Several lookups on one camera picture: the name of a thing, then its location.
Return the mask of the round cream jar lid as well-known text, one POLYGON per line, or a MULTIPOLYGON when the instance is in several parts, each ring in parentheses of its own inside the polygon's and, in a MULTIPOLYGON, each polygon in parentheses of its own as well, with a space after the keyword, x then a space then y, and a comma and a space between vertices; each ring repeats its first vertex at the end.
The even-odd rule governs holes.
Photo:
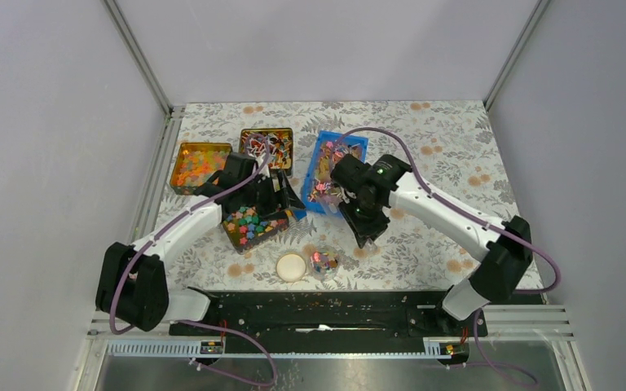
POLYGON ((306 260, 296 253, 286 253, 276 262, 277 275, 287 283, 294 283, 306 275, 306 260))

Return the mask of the translucent plastic scoop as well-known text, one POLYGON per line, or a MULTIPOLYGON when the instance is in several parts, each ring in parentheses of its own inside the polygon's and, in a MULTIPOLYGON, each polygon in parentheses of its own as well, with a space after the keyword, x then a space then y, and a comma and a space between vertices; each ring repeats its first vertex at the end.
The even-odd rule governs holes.
POLYGON ((372 240, 368 241, 364 245, 364 249, 367 251, 368 254, 376 254, 379 250, 378 246, 372 240))

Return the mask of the blue plastic candy bin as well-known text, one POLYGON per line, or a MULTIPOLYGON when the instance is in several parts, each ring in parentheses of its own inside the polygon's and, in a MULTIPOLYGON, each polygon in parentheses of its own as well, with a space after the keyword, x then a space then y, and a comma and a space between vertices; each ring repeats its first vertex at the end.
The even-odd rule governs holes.
POLYGON ((360 136, 347 136, 341 143, 336 141, 342 134, 322 130, 302 184, 302 201, 306 210, 340 216, 339 204, 343 194, 340 187, 331 179, 333 166, 344 156, 351 154, 364 162, 368 149, 368 139, 360 136))

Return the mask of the clear round glass jar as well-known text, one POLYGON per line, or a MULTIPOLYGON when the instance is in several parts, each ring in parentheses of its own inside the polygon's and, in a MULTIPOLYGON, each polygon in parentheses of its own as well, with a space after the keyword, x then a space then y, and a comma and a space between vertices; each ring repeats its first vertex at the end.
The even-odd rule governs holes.
POLYGON ((340 269, 341 260, 342 256, 337 251, 330 248, 317 249, 309 256, 309 273, 319 281, 333 279, 340 269))

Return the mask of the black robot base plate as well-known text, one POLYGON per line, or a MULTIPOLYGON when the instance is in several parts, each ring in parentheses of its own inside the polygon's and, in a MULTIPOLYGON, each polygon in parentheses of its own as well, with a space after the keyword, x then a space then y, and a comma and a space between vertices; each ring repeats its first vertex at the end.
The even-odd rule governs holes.
POLYGON ((419 354, 426 338, 488 334, 485 318, 437 311, 441 291, 213 292, 203 322, 243 332, 270 354, 419 354))

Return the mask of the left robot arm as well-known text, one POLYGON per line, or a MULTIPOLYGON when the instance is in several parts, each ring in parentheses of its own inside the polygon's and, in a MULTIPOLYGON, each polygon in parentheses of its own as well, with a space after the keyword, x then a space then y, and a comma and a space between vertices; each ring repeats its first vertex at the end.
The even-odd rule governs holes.
POLYGON ((109 316, 113 334, 144 332, 160 323, 187 320, 202 335, 215 332, 218 310, 197 288, 170 290, 166 272, 199 237, 242 209, 270 221, 288 221, 305 205, 281 169, 269 170, 267 154, 227 156, 194 190, 189 203, 163 226, 132 244, 116 242, 105 254, 95 306, 109 316))

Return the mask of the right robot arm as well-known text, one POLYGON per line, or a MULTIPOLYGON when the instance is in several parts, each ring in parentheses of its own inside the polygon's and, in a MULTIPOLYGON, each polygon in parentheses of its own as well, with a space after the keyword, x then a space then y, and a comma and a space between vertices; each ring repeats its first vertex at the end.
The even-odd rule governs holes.
POLYGON ((435 325, 456 335, 474 311, 509 299, 533 261, 526 220, 504 222, 473 209, 440 190, 429 189, 410 164, 382 156, 374 165, 346 155, 334 166, 332 182, 345 195, 338 208, 359 248, 384 233, 390 219, 385 209, 401 209, 455 241, 478 266, 447 290, 438 303, 435 325))

